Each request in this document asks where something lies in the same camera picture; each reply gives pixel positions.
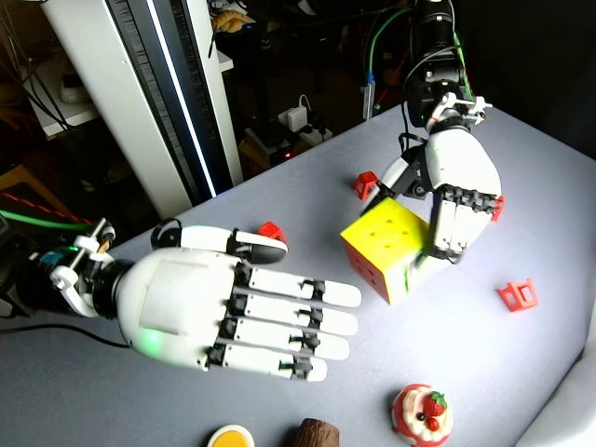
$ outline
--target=yellow box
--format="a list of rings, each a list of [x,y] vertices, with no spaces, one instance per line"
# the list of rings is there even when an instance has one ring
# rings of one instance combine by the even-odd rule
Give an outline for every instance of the yellow box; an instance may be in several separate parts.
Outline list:
[[[386,198],[340,236],[352,266],[393,305],[412,287],[413,261],[427,240],[428,223]]]

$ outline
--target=led light strip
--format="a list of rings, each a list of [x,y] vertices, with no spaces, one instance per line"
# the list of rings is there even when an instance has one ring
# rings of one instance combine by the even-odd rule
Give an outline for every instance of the led light strip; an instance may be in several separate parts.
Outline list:
[[[174,68],[174,63],[171,59],[168,49],[168,43],[166,42],[166,37],[164,36],[164,32],[161,29],[161,23],[159,22],[159,17],[157,16],[156,6],[153,0],[147,0],[147,6],[149,7],[149,13],[151,14],[151,20],[156,27],[157,32],[157,39],[159,40],[159,45],[161,46],[161,50],[164,53],[164,57],[166,58],[166,64],[168,65],[169,76],[171,77],[172,83],[174,84],[174,89],[176,90],[176,96],[178,96],[178,101],[180,102],[181,107],[183,108],[184,119],[186,121],[186,126],[190,130],[190,136],[193,139],[193,144],[195,145],[196,153],[198,154],[198,159],[201,163],[201,168],[203,169],[203,173],[205,174],[205,178],[207,179],[207,185],[209,186],[209,190],[211,192],[211,197],[217,196],[215,193],[215,188],[213,187],[213,182],[211,181],[211,176],[209,175],[209,170],[207,169],[207,163],[205,162],[205,158],[203,157],[203,153],[201,152],[201,146],[198,143],[198,138],[196,137],[195,127],[193,126],[193,122],[190,118],[190,113],[188,112],[188,107],[186,106],[186,100],[184,99],[183,91],[180,87],[180,82],[178,81],[178,75],[176,74],[176,69]]]

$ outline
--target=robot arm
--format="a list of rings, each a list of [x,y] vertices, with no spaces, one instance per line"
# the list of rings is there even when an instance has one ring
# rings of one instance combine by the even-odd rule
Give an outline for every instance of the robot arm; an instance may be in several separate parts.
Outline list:
[[[76,238],[77,255],[53,267],[52,283],[75,313],[117,318],[133,349],[172,365],[320,381],[325,359],[347,358],[342,337],[358,323],[329,306],[358,306],[358,289],[249,264],[279,261],[283,242],[178,224],[158,227],[156,250],[128,266],[98,252],[102,220]]]
[[[480,124],[491,104],[483,97],[467,99],[463,64],[457,50],[449,49],[456,42],[453,19],[447,0],[418,0],[414,68],[404,89],[410,121],[426,128],[428,140],[412,148],[406,144],[364,206],[366,211],[387,196],[432,193],[430,238],[421,261],[445,266],[461,259],[491,221],[501,196],[496,168],[470,133],[470,125]]]

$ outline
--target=brown log toy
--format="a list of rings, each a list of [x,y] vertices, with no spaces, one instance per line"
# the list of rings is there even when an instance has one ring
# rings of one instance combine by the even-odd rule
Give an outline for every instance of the brown log toy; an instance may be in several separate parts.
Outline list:
[[[339,447],[339,430],[328,422],[305,419],[292,447]]]

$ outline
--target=white frosting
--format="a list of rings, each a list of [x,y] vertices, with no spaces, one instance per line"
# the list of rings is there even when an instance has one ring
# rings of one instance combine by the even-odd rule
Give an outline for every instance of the white frosting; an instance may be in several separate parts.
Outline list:
[[[410,431],[425,441],[442,440],[445,436],[451,433],[454,426],[454,410],[451,405],[447,405],[445,412],[441,416],[435,416],[439,422],[439,429],[431,431],[427,427],[426,421],[419,421],[416,418],[418,413],[423,413],[423,399],[433,391],[428,386],[419,386],[411,389],[403,398],[403,420]]]

